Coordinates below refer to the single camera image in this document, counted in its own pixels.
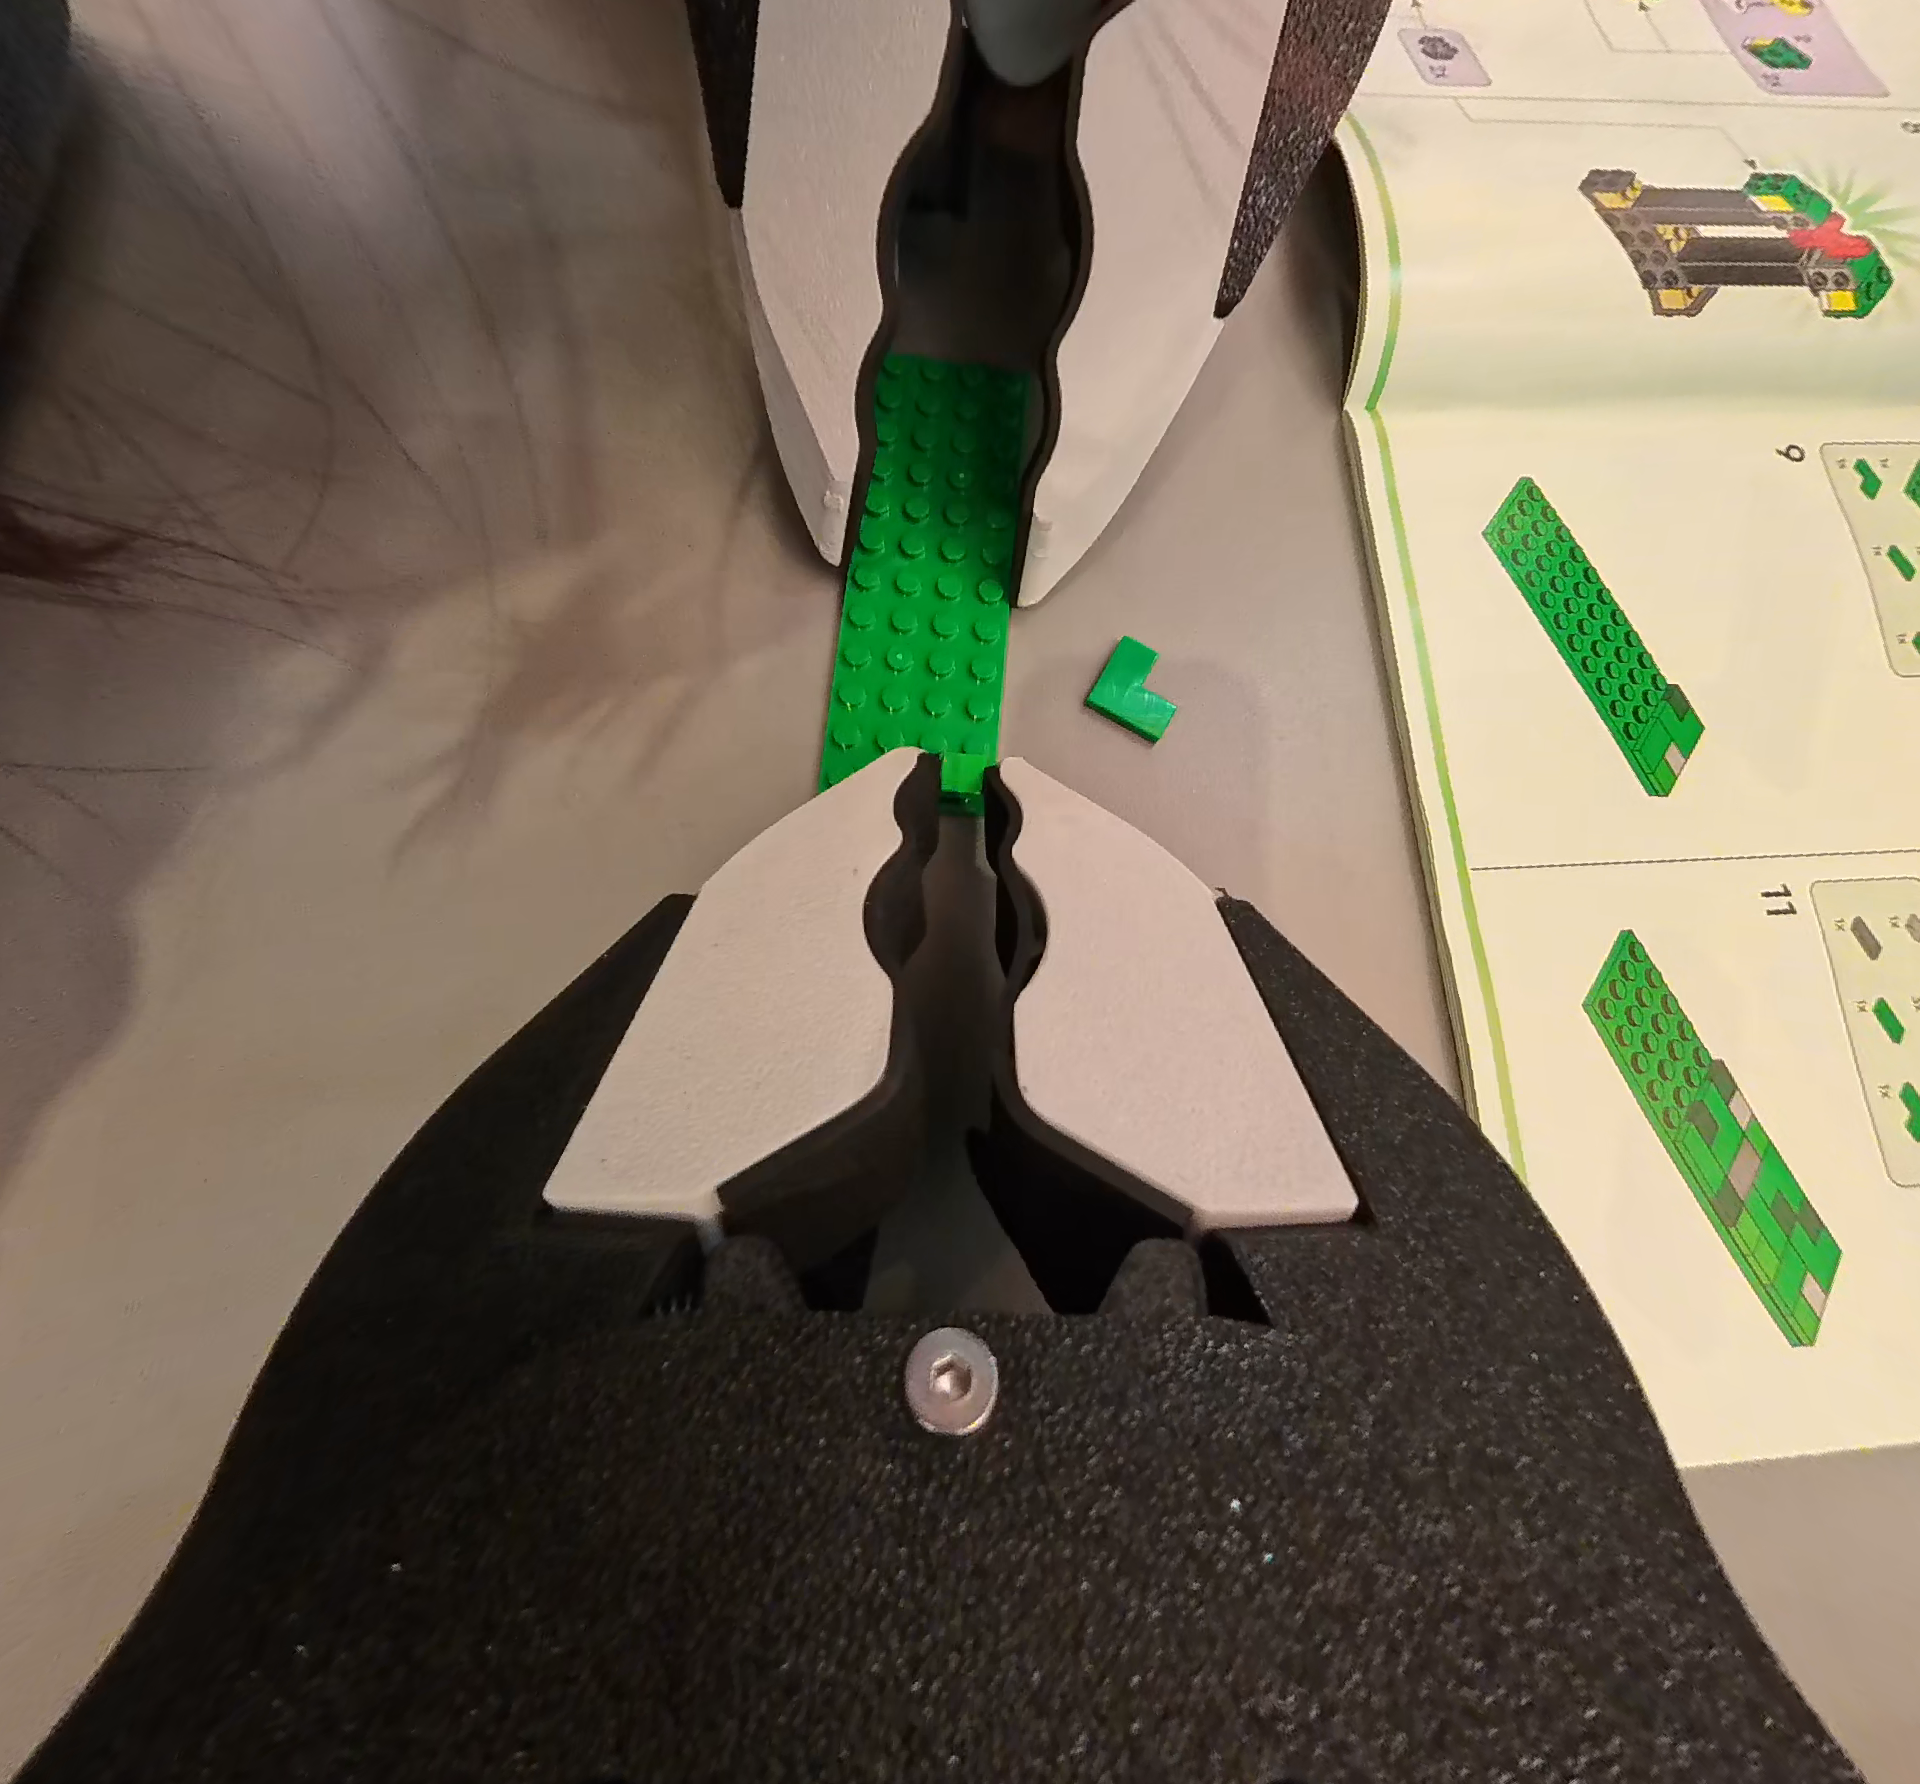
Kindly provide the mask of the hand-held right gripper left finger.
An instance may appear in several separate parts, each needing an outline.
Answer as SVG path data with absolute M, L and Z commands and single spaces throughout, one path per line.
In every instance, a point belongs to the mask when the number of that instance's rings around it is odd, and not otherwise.
M 543 1204 L 574 1239 L 766 1239 L 813 1309 L 866 1301 L 881 1219 L 925 1157 L 903 980 L 927 930 L 939 763 L 901 746 L 704 883 Z

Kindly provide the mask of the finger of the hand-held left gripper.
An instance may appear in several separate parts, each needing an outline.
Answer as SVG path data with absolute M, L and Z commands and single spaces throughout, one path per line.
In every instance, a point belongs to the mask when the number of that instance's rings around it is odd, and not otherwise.
M 1288 3 L 1132 0 L 1092 37 L 1073 140 L 1087 276 L 1056 353 L 1020 605 L 1106 533 L 1213 353 Z
M 839 566 L 901 323 L 910 179 L 953 86 L 954 0 L 758 0 L 753 53 L 734 260 L 791 498 Z

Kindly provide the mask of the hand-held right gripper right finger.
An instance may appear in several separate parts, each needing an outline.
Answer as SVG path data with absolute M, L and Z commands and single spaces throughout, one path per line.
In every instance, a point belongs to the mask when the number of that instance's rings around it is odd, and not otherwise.
M 1183 1243 L 1196 1309 L 1256 1316 L 1227 1234 L 1355 1221 L 1362 1196 L 1221 903 L 1024 758 L 985 779 L 1001 999 L 973 1175 L 1060 1316 Z

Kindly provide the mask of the green corner shaped tile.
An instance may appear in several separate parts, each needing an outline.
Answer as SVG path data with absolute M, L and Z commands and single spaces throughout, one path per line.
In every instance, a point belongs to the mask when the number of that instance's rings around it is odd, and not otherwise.
M 1121 635 L 1084 694 L 1084 709 L 1139 739 L 1161 743 L 1179 703 L 1154 686 L 1157 659 L 1151 645 Z

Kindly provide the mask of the large green studded plate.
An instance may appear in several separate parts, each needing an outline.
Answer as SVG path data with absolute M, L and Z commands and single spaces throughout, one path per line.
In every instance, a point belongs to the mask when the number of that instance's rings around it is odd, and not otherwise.
M 820 789 L 901 746 L 998 758 L 1031 380 L 888 353 Z

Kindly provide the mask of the pale green instruction booklet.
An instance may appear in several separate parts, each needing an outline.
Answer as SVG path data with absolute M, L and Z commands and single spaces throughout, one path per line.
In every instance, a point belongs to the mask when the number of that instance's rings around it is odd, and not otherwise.
M 1919 1429 L 1917 0 L 1395 0 L 1347 390 L 1469 1104 L 1681 1462 Z

